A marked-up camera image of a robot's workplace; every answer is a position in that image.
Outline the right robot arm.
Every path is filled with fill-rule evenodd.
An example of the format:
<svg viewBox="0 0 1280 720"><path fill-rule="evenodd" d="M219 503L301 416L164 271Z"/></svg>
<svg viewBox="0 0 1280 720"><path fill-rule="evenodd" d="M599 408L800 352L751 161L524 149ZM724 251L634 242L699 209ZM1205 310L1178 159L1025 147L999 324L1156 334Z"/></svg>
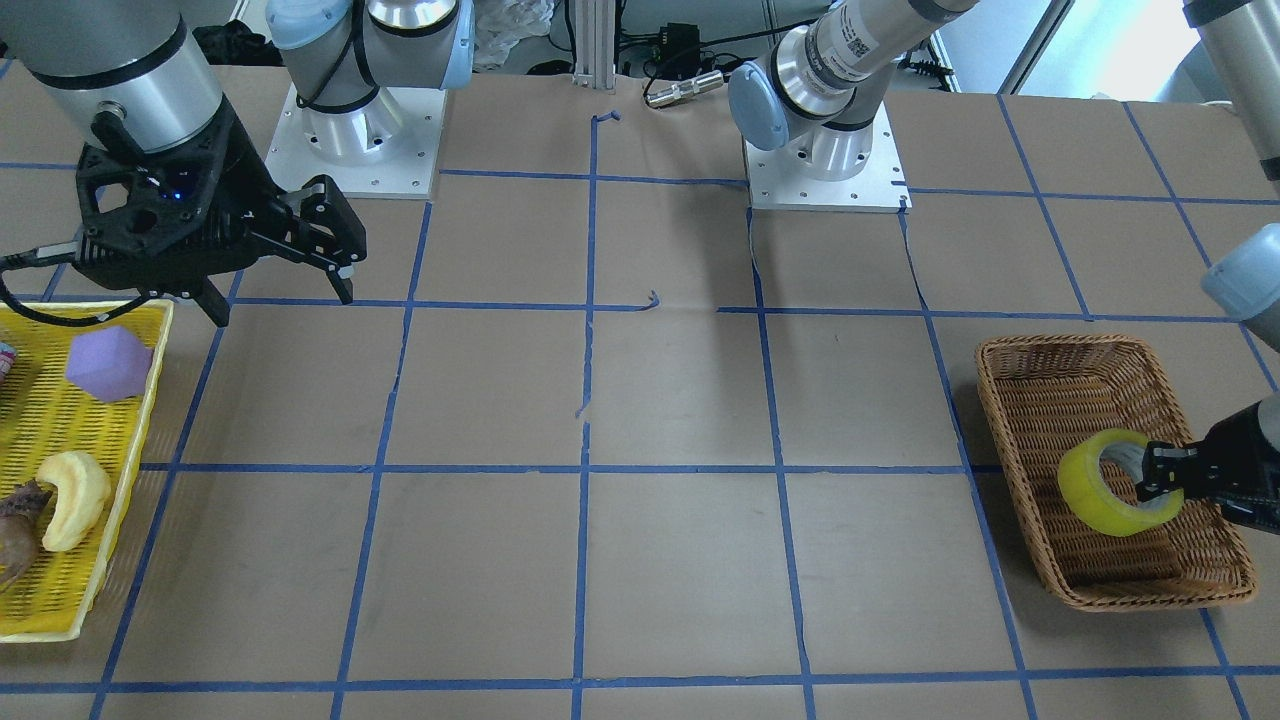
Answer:
<svg viewBox="0 0 1280 720"><path fill-rule="evenodd" d="M442 92L474 69L471 1L270 1L270 35L188 27L170 1L5 1L3 46L78 128L81 229L6 255L4 272L72 266L127 302L87 316L3 302L32 322L105 324L172 296L229 322L215 275L275 256L321 272L339 304L367 255L343 167L428 152L396 88ZM278 184L215 73L271 58L291 74L298 138L323 165Z"/></svg>

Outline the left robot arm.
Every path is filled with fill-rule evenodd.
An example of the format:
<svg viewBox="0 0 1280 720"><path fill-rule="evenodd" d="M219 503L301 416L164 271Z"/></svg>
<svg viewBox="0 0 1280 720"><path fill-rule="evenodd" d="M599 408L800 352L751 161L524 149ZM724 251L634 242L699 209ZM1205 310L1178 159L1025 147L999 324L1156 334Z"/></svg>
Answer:
<svg viewBox="0 0 1280 720"><path fill-rule="evenodd" d="M790 29L764 61L730 81L745 141L783 149L814 129L860 129L882 92L873 74L972 8L969 1L837 1ZM1277 182L1277 4L1187 1L1199 35L1271 183ZM1216 261L1201 288L1234 322L1277 346L1277 225L1267 224ZM1277 532L1277 397L1216 423L1188 445L1107 429L1065 452L1057 484L1089 528L1129 537L1171 521L1188 500L1207 500L1239 527Z"/></svg>

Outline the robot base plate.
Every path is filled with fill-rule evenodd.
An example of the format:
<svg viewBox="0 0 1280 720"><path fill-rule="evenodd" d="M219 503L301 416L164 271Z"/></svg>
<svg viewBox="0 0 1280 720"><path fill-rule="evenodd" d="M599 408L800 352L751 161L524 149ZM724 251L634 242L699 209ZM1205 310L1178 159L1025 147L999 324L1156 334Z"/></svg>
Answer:
<svg viewBox="0 0 1280 720"><path fill-rule="evenodd" d="M300 108L289 87L264 152L266 168L284 190L324 174L349 199L429 200L449 96L438 88L383 88L365 108L324 114Z"/></svg>
<svg viewBox="0 0 1280 720"><path fill-rule="evenodd" d="M870 126L824 126L782 149L742 143L751 206L767 211L900 213L913 208L887 106Z"/></svg>

